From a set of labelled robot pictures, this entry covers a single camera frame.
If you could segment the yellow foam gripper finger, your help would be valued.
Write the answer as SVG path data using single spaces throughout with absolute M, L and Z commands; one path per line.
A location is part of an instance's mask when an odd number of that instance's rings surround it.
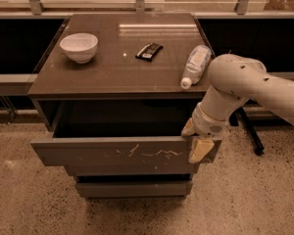
M 189 154 L 188 161 L 191 164 L 197 164 L 211 152 L 214 148 L 215 142 L 209 138 L 196 137 L 192 141 L 191 151 Z
M 181 130 L 182 136 L 191 136 L 195 133 L 194 124 L 192 118 L 190 118 Z

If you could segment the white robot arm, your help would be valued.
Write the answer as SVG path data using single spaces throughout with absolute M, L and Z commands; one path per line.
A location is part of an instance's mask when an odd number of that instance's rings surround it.
M 201 162 L 214 148 L 234 111 L 253 100 L 294 125 L 294 81 L 267 73 L 260 61 L 233 54 L 214 58 L 210 87 L 181 131 L 193 136 L 188 161 Z

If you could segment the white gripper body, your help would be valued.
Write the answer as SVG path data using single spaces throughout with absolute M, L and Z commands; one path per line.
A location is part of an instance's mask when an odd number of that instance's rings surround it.
M 191 117 L 194 130 L 199 135 L 220 136 L 225 130 L 225 122 L 215 120 L 205 114 L 200 103 L 196 105 Z

